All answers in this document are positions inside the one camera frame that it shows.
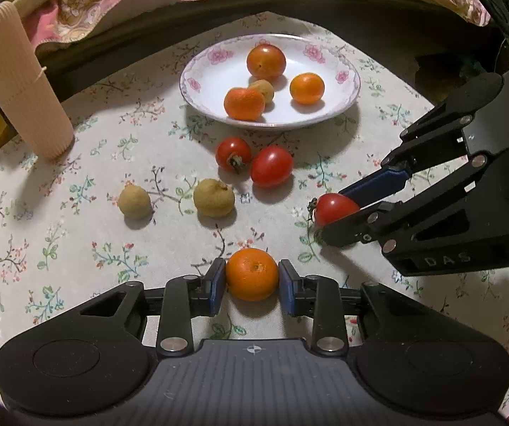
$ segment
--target ribbed fabric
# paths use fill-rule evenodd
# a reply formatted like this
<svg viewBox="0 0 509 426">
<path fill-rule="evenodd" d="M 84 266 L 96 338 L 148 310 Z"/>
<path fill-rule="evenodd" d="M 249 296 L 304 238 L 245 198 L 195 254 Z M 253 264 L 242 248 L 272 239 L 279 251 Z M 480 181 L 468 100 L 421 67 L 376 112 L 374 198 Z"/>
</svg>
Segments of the ribbed fabric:
<svg viewBox="0 0 509 426">
<path fill-rule="evenodd" d="M 0 3 L 0 108 L 37 155 L 55 158 L 73 127 L 42 70 L 15 6 Z"/>
</svg>

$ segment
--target table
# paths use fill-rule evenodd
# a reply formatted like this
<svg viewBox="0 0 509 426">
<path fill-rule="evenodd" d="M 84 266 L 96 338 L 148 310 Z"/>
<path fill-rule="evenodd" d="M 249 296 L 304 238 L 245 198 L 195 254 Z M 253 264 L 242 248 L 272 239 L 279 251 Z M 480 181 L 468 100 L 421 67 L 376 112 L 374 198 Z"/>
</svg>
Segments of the table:
<svg viewBox="0 0 509 426">
<path fill-rule="evenodd" d="M 254 133 L 206 119 L 185 106 L 178 80 L 186 62 L 221 39 L 288 33 L 339 50 L 357 67 L 358 103 L 322 124 L 278 134 Z M 509 269 L 405 278 L 377 244 L 322 247 L 307 221 L 308 201 L 373 172 L 398 145 L 399 132 L 431 105 L 366 54 L 307 22 L 261 13 L 158 52 L 97 82 L 64 103 L 75 143 L 58 162 L 37 159 L 19 138 L 0 150 L 0 347 L 125 280 L 146 287 L 204 273 L 213 258 L 239 248 L 268 248 L 300 275 L 322 274 L 341 286 L 377 280 L 494 337 L 509 350 Z M 294 179 L 274 191 L 252 187 L 248 173 L 218 172 L 217 143 L 239 135 L 254 149 L 277 143 L 294 155 Z M 415 175 L 410 197 L 461 161 Z M 221 177 L 236 192 L 236 215 L 198 217 L 191 194 L 203 178 Z M 150 190 L 148 224 L 125 224 L 116 206 L 127 184 Z M 153 345 L 158 320 L 144 337 Z M 201 338 L 309 337 L 311 320 L 289 318 L 276 297 L 245 303 L 226 296 L 220 314 L 193 322 Z M 347 319 L 352 344 L 356 321 Z M 509 414 L 509 391 L 502 406 Z"/>
</svg>

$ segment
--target white plate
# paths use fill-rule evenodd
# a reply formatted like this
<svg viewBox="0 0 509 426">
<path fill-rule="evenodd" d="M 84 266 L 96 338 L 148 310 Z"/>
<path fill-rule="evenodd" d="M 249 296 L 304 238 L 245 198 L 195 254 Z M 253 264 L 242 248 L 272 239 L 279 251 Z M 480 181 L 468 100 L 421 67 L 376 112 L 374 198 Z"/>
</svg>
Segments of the white plate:
<svg viewBox="0 0 509 426">
<path fill-rule="evenodd" d="M 247 70 L 247 55 L 255 46 L 270 43 L 286 56 L 286 70 L 273 82 L 274 104 L 267 105 L 259 121 L 231 119 L 223 107 L 227 91 L 247 87 L 255 80 Z M 299 73 L 322 77 L 325 93 L 317 104 L 292 101 L 290 81 Z M 259 34 L 231 38 L 195 56 L 180 78 L 182 96 L 207 117 L 233 126 L 261 129 L 292 129 L 335 117 L 356 101 L 361 81 L 353 65 L 339 52 L 325 45 L 292 35 Z"/>
</svg>

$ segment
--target pink flower decoration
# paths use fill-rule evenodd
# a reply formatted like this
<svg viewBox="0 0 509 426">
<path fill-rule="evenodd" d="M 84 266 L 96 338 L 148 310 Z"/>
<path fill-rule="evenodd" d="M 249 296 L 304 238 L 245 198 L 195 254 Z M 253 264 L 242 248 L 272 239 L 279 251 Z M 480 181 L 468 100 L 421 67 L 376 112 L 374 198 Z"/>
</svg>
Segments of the pink flower decoration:
<svg viewBox="0 0 509 426">
<path fill-rule="evenodd" d="M 207 53 L 207 59 L 211 62 L 211 65 L 219 64 L 219 62 L 225 62 L 227 59 L 233 57 L 233 51 L 227 51 L 224 49 L 212 49 Z"/>
<path fill-rule="evenodd" d="M 316 61 L 318 64 L 324 64 L 325 62 L 324 55 L 322 54 L 322 49 L 316 45 L 306 45 L 304 56 L 312 59 L 312 61 Z"/>
<path fill-rule="evenodd" d="M 347 70 L 339 72 L 338 75 L 335 76 L 335 79 L 338 81 L 339 84 L 344 83 L 347 78 L 349 78 L 349 72 Z"/>
<path fill-rule="evenodd" d="M 201 91 L 201 85 L 199 82 L 194 78 L 188 78 L 187 79 L 188 84 L 191 86 L 191 89 L 200 92 Z"/>
</svg>

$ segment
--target orange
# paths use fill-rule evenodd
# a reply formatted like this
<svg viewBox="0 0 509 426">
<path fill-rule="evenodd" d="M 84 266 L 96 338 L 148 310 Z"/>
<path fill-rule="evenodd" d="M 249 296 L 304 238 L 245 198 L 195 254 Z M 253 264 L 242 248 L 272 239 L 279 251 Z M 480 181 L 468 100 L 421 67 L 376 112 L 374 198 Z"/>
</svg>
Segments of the orange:
<svg viewBox="0 0 509 426">
<path fill-rule="evenodd" d="M 324 80 L 315 73 L 300 73 L 290 82 L 292 99 L 299 104 L 309 105 L 318 102 L 324 91 Z"/>
<path fill-rule="evenodd" d="M 284 53 L 273 45 L 258 45 L 247 56 L 247 69 L 259 80 L 272 81 L 286 69 Z"/>
<path fill-rule="evenodd" d="M 250 88 L 231 88 L 223 101 L 228 116 L 244 121 L 258 120 L 264 105 L 262 93 Z"/>
<path fill-rule="evenodd" d="M 262 301 L 278 287 L 278 266 L 266 251 L 244 248 L 227 261 L 229 292 L 245 301 Z"/>
</svg>

